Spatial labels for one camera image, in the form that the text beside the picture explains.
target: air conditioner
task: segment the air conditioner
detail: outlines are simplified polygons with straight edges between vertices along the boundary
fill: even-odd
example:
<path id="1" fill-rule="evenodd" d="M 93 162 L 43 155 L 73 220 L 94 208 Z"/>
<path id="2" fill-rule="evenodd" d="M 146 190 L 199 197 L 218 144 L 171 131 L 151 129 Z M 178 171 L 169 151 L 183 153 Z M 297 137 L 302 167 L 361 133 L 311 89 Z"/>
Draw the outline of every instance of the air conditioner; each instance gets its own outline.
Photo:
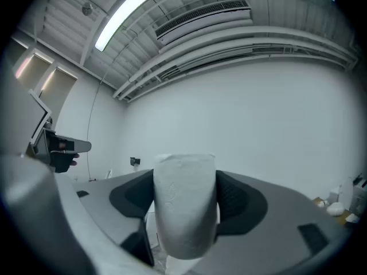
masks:
<path id="1" fill-rule="evenodd" d="M 155 30 L 157 40 L 167 45 L 196 30 L 218 23 L 250 19 L 251 8 L 246 0 L 224 0 L 185 12 Z"/>

